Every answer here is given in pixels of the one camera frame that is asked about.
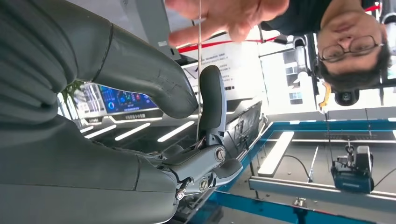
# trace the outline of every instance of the eyeglasses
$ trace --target eyeglasses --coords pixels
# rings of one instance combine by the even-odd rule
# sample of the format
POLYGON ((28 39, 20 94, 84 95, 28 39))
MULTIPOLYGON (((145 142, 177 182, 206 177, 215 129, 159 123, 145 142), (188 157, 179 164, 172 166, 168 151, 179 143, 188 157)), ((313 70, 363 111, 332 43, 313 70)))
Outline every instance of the eyeglasses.
POLYGON ((378 46, 383 46, 383 44, 376 43, 373 36, 361 36, 351 41, 349 51, 345 51, 339 44, 332 45, 323 49, 322 56, 319 56, 319 59, 321 61, 336 62, 344 58, 345 54, 366 55, 378 46))

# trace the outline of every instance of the blue metal frame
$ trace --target blue metal frame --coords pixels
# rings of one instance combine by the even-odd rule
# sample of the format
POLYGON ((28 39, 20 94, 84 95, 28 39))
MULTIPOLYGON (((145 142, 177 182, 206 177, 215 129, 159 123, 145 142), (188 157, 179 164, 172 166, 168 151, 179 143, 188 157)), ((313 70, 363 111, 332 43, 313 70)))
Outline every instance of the blue metal frame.
MULTIPOLYGON (((391 122, 384 119, 370 120, 369 122, 372 132, 392 132, 393 130, 396 130, 396 122, 391 122)), ((329 126, 330 132, 368 132, 368 123, 366 120, 334 121, 330 122, 329 126)), ((250 149, 250 151, 244 156, 244 158, 242 158, 241 163, 243 165, 243 169, 246 169, 249 166, 252 159, 257 155, 263 145, 267 142, 267 139, 270 139, 271 135, 274 132, 280 131, 326 132, 327 124, 325 121, 300 122, 298 125, 291 125, 290 122, 274 122, 272 126, 260 137, 260 141, 258 141, 252 147, 252 149, 250 149)), ((242 172, 232 182, 218 188, 218 191, 215 191, 210 196, 205 205, 202 206, 202 208, 196 213, 194 218, 190 220, 190 223, 204 223, 210 217, 214 210, 213 208, 216 206, 224 206, 231 209, 241 210, 244 212, 274 218, 289 223, 296 223, 296 207, 286 204, 271 203, 267 201, 228 194, 227 192, 242 175, 242 172)), ((305 216, 306 224, 372 224, 372 222, 352 219, 319 211, 305 211, 307 211, 305 216)))

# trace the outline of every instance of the screw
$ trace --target screw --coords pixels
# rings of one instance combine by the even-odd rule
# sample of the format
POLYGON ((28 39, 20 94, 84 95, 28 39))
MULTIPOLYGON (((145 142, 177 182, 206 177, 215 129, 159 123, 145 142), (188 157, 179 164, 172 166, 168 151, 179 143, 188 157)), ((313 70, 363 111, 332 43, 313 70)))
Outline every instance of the screw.
POLYGON ((226 153, 225 153, 224 149, 219 147, 216 150, 216 160, 221 162, 224 160, 225 156, 226 156, 226 153))
POLYGON ((207 188, 208 188, 208 181, 206 179, 201 180, 201 183, 199 183, 199 189, 206 190, 207 188))
POLYGON ((178 199, 179 201, 182 200, 183 197, 184 197, 184 193, 183 193, 183 192, 180 192, 180 193, 177 194, 177 199, 178 199))

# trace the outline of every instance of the display screen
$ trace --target display screen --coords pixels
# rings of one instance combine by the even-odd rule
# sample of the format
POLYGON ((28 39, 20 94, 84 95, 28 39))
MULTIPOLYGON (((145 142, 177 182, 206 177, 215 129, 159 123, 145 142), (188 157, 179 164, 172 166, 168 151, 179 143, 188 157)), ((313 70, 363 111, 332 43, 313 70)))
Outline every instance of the display screen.
POLYGON ((154 102, 144 94, 124 92, 105 86, 99 86, 99 88, 107 113, 132 112, 157 108, 154 102))

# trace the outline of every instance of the black shirt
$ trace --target black shirt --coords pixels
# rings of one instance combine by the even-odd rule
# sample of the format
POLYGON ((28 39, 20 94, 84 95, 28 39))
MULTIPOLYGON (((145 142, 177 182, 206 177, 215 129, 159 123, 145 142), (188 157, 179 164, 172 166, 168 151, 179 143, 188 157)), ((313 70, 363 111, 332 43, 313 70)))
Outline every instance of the black shirt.
MULTIPOLYGON (((290 0, 287 11, 275 19, 262 22, 264 30, 278 30, 283 35, 317 33, 331 0, 290 0)), ((373 6, 375 0, 362 0, 363 8, 373 6)))

